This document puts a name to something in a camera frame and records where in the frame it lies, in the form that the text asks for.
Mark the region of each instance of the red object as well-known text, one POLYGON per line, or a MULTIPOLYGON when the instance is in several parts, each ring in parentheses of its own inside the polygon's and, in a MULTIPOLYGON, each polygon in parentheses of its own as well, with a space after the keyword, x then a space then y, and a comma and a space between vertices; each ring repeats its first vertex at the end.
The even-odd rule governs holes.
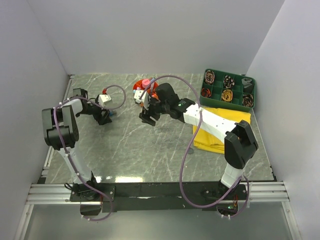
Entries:
MULTIPOLYGON (((137 88, 140 88, 141 90, 144 90, 145 88, 143 87, 142 82, 146 82, 146 80, 148 80, 150 82, 151 79, 149 78, 145 78, 145 79, 141 79, 139 81, 137 81, 134 85, 133 85, 133 90, 137 90, 137 88)), ((152 93, 155 93, 155 89, 158 87, 158 83, 154 82, 153 83, 153 89, 152 89, 152 93)))

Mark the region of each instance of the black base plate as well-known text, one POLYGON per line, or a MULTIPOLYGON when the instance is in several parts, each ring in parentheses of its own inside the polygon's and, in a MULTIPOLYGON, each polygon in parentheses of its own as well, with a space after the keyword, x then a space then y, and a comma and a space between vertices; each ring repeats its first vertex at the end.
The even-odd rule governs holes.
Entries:
MULTIPOLYGON (((170 210, 170 209, 194 209, 182 197, 178 182, 157 183, 98 183, 97 188, 110 196, 113 203, 113 211, 130 210, 170 210)), ((218 181, 209 182, 184 182, 183 189, 187 197, 195 204, 207 205, 218 200, 228 188, 218 181)), ((247 197, 246 187, 239 184, 224 200, 233 200, 237 195, 238 200, 247 197)), ((71 202, 88 202, 88 200, 71 194, 71 202)), ((203 210, 215 211, 210 207, 203 210)), ((110 211, 110 203, 103 199, 102 212, 110 211)))

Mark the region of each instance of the gray marble tabletop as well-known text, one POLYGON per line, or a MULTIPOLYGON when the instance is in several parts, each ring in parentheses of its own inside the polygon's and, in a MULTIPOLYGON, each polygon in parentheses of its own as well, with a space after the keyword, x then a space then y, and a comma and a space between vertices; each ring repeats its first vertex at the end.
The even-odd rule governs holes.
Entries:
MULTIPOLYGON (((125 104, 116 110, 112 123, 99 126, 92 116, 78 117, 79 148, 85 162, 98 182, 178 182, 182 157, 192 137, 192 126, 162 115, 156 126, 141 123, 141 107, 133 100, 132 88, 136 81, 163 74, 85 74, 71 80, 68 97, 73 88, 83 88, 90 98, 95 98, 108 85, 118 84, 126 90, 125 104)), ((202 74, 178 74, 200 93, 202 74)), ((182 81, 163 78, 180 98, 195 100, 194 93, 182 81)), ((121 103, 122 91, 108 89, 114 105, 121 103)), ((257 138, 258 151, 245 167, 245 175, 251 181, 274 180, 272 169, 262 142, 258 124, 251 112, 251 127, 257 138)), ((187 156, 184 181, 218 181, 226 160, 223 154, 194 149, 187 156)), ((71 183, 71 173, 63 158, 55 151, 52 155, 46 184, 71 183)))

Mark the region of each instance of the white wall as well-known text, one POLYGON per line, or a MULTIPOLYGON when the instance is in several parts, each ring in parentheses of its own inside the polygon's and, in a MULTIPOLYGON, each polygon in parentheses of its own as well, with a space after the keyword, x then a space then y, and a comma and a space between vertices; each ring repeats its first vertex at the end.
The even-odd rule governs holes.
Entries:
POLYGON ((67 74, 26 0, 0 1, 0 239, 13 239, 48 150, 41 110, 63 97, 67 74))
POLYGON ((320 238, 320 2, 286 0, 248 76, 272 167, 303 239, 320 238))
POLYGON ((28 2, 69 74, 243 74, 284 0, 28 2))

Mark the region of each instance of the compartment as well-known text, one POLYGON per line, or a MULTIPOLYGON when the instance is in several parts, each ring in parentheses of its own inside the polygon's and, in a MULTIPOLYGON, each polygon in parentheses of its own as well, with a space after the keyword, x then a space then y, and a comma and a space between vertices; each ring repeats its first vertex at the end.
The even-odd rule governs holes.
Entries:
MULTIPOLYGON (((229 88, 222 88, 222 93, 223 93, 225 90, 231 90, 231 92, 232 92, 232 99, 233 99, 233 96, 234 96, 233 90, 232 90, 232 89, 229 89, 229 88)), ((221 99, 220 99, 220 100, 221 100, 222 102, 224 102, 224 103, 227 103, 227 104, 231 103, 232 100, 231 100, 231 101, 223 101, 223 99, 222 99, 222 95, 223 95, 223 94, 222 94, 222 93, 221 93, 221 99)))
POLYGON ((233 104, 242 106, 242 98, 243 98, 243 93, 242 92, 233 91, 233 98, 232 98, 232 103, 233 104))
POLYGON ((241 102, 240 102, 240 104, 239 104, 239 105, 241 105, 241 106, 243 106, 243 107, 245 107, 245 108, 250 108, 250 109, 252 109, 252 108, 255 106, 255 101, 256 101, 256 99, 255 99, 255 94, 250 93, 250 94, 252 95, 252 97, 253 97, 253 105, 252 105, 252 107, 244 106, 244 105, 242 104, 243 97, 244 97, 244 95, 246 95, 246 94, 249 94, 249 93, 245 93, 245 92, 243 92, 243 93, 242 93, 242 96, 241 96, 241 102))
POLYGON ((211 92, 211 99, 214 100, 221 100, 221 94, 222 94, 222 87, 213 86, 212 92, 211 92))
POLYGON ((233 80, 235 80, 235 75, 234 74, 232 74, 232 73, 228 73, 228 72, 224 72, 223 73, 223 79, 222 79, 222 87, 224 88, 225 87, 225 85, 223 84, 224 83, 224 80, 225 80, 225 77, 226 76, 229 76, 229 77, 231 77, 233 80))
POLYGON ((209 84, 209 85, 212 86, 212 85, 215 84, 215 81, 216 81, 216 71, 213 70, 213 69, 207 69, 207 70, 205 70, 204 75, 203 75, 203 84, 206 84, 206 85, 208 85, 208 84, 206 83, 206 73, 207 73, 207 71, 212 71, 212 72, 214 73, 214 81, 213 81, 213 84, 209 84))
POLYGON ((219 88, 223 88, 225 73, 222 71, 214 71, 214 73, 215 73, 215 78, 214 78, 213 85, 219 88))
POLYGON ((203 88, 209 89, 209 91, 210 91, 211 94, 212 94, 212 85, 203 83, 203 84, 202 84, 202 88, 201 88, 201 93, 202 93, 202 89, 203 89, 203 88))

